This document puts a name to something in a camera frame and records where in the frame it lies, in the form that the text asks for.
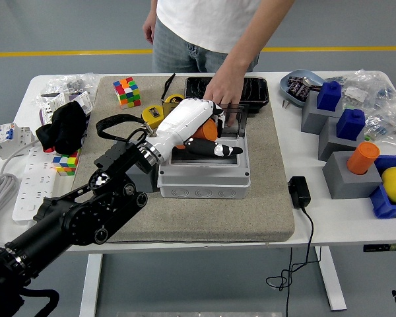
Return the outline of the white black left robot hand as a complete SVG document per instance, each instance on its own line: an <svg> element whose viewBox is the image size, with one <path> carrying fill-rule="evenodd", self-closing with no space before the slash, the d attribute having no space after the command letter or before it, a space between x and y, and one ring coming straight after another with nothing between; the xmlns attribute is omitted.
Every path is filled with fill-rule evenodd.
<svg viewBox="0 0 396 317"><path fill-rule="evenodd" d="M183 145L196 155L205 157L232 157L243 153L243 149L223 145L218 141L197 137L195 133L213 117L216 127L223 127L224 110L208 100L187 98L182 100L161 122L154 137L147 137L140 151L151 164L162 164L169 159L174 147Z"/></svg>

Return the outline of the person's left hand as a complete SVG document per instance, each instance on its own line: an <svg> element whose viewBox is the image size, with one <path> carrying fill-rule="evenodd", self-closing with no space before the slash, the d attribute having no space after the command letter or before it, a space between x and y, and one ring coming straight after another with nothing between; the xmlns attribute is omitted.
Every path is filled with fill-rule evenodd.
<svg viewBox="0 0 396 317"><path fill-rule="evenodd" d="M243 71L220 68L207 85L203 98L234 108L241 100L244 76Z"/></svg>

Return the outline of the person's right hand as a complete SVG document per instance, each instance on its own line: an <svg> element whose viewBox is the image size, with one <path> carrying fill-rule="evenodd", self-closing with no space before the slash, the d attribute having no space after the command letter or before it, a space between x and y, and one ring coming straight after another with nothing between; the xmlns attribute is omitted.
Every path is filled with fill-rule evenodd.
<svg viewBox="0 0 396 317"><path fill-rule="evenodd" d="M155 20L146 20L143 25L143 34L145 40L153 45L154 44L154 30L155 30Z"/></svg>

